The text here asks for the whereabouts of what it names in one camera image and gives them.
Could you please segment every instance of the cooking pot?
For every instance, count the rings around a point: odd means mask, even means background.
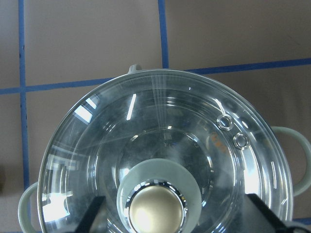
[[[307,170],[294,187],[273,132],[291,135],[305,151]],[[304,136],[270,128],[227,86],[133,65],[69,110],[18,217],[23,231],[35,232],[27,202],[37,190],[45,233],[73,232],[97,196],[106,199],[102,232],[243,232],[243,195],[257,194],[281,220],[291,220],[293,196],[311,184],[310,164]]]

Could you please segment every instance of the round knob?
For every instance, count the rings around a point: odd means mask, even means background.
[[[170,189],[152,185],[133,197],[129,220],[139,233],[175,233],[184,220],[183,205]]]

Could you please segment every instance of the glass lid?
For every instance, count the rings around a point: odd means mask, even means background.
[[[154,210],[159,196],[179,216],[170,232],[243,232],[245,193],[281,220],[293,211],[286,159],[251,104],[217,81],[164,69],[120,76],[75,104],[46,149],[38,190],[44,232],[73,232],[97,196],[112,233],[153,232],[134,206]],[[166,227],[149,213],[143,222]]]

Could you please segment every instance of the gray handle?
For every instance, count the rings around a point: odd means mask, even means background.
[[[275,133],[284,133],[295,138],[300,143],[302,149],[305,152],[307,160],[306,173],[302,180],[298,184],[294,185],[294,196],[302,194],[311,186],[311,144],[304,137],[304,135],[297,132],[296,130],[278,126],[273,126],[271,128]]]
[[[31,225],[31,221],[30,221],[28,213],[27,213],[27,206],[29,203],[30,196],[37,189],[38,189],[38,182],[29,186],[25,190],[23,195],[21,195],[21,198],[20,198],[19,203],[18,203],[18,221],[19,221],[19,225],[21,227],[21,230],[24,233],[36,233],[35,229]]]

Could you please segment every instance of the pot lid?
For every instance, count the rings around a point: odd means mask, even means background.
[[[172,165],[157,165],[154,173],[140,165],[154,159]],[[129,207],[128,200],[138,205],[135,197],[148,196],[136,195],[144,185],[148,189],[142,194],[157,190],[177,198],[178,231],[234,232],[241,224],[237,219],[245,193],[257,194],[281,220],[292,218],[291,177],[270,127],[236,92],[193,73],[129,73],[73,106],[42,161],[38,205],[43,231],[74,231],[96,196],[106,197],[111,232],[136,231],[122,208]],[[192,185],[199,198],[188,194]]]

